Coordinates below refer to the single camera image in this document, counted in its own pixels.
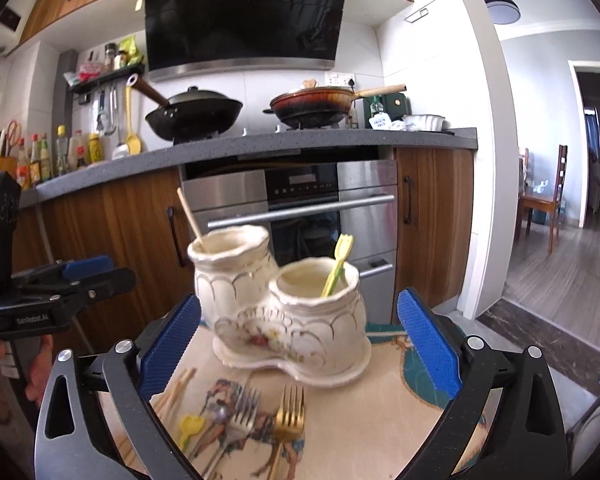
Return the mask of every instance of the wok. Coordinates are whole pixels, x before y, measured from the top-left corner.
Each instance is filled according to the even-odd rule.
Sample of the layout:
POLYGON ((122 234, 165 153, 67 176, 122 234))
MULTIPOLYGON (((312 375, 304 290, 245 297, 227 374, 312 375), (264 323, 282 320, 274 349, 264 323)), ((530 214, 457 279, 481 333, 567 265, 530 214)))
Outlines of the wok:
POLYGON ((360 92, 334 86, 304 88, 279 95, 270 102, 270 109, 263 111, 275 114, 281 123, 290 128, 321 128, 343 120, 356 99, 404 92, 406 89, 406 85, 384 86, 360 92))
POLYGON ((126 85, 158 104, 145 120, 158 137, 174 144, 222 134, 235 124, 242 110, 240 101, 197 86, 166 99, 138 74, 133 74, 126 85))

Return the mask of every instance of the gray wood floor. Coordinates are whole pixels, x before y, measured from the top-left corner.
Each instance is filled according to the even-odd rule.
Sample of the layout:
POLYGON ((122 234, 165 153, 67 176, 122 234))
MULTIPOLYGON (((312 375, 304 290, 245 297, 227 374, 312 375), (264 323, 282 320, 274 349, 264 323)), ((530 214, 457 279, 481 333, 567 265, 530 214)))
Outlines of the gray wood floor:
POLYGON ((514 242, 503 297, 600 348, 600 213, 584 229, 563 227, 547 253, 548 227, 514 242))

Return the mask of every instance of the door frame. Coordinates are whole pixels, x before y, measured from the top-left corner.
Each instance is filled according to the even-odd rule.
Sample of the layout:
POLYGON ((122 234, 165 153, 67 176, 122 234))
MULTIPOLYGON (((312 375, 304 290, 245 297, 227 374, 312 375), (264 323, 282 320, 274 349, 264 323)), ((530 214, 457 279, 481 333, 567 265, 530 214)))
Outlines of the door frame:
POLYGON ((587 125, 584 119, 584 104, 582 102, 582 93, 580 92, 580 83, 578 82, 578 72, 593 72, 600 74, 600 61, 569 61, 571 78, 576 93, 576 106, 578 107, 578 116, 580 118, 580 151, 582 159, 582 194, 580 197, 580 219, 578 227, 584 227, 585 217, 587 215, 587 194, 589 193, 589 147, 587 145, 587 125))

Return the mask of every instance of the ceramic base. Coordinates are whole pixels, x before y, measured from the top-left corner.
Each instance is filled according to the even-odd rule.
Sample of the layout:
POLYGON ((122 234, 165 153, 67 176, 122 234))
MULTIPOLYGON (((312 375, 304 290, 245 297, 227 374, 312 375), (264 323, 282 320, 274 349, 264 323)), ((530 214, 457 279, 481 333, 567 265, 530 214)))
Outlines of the ceramic base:
POLYGON ((278 368, 292 376, 296 381, 316 386, 318 388, 335 388, 343 386, 357 379, 371 360, 371 342, 368 338, 364 339, 364 353, 358 364, 355 364, 348 370, 337 375, 330 376, 308 376, 299 372, 296 366, 284 359, 265 359, 257 360, 244 355, 237 354, 229 350, 225 344, 217 337, 214 338, 212 347, 216 357, 222 361, 222 364, 231 368, 242 368, 246 370, 256 370, 260 368, 278 368))

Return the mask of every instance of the stainless steel oven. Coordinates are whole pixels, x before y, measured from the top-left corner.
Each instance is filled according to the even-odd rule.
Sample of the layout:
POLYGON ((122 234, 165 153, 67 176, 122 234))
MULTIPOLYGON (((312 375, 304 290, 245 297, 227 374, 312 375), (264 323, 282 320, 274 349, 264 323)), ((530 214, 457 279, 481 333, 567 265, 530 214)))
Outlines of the stainless steel oven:
POLYGON ((354 235, 349 261, 360 271, 368 320, 391 322, 398 235, 395 161, 244 171, 186 180, 183 189, 204 232, 266 227, 280 266, 309 256, 333 257, 340 234, 354 235))

